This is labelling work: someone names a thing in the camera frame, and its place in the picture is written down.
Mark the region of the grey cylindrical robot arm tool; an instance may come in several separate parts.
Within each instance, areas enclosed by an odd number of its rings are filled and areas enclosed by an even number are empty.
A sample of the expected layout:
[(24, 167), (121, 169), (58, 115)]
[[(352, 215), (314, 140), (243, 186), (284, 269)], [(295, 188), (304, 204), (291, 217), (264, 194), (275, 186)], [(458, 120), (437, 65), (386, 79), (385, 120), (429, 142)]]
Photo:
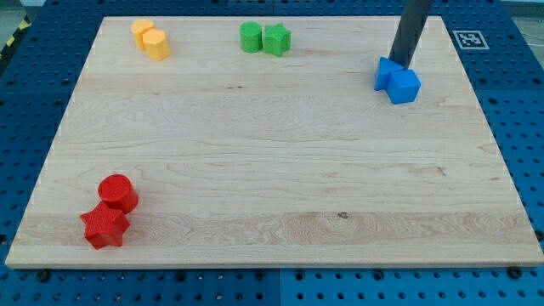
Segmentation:
[(407, 0), (388, 58), (408, 69), (434, 0)]

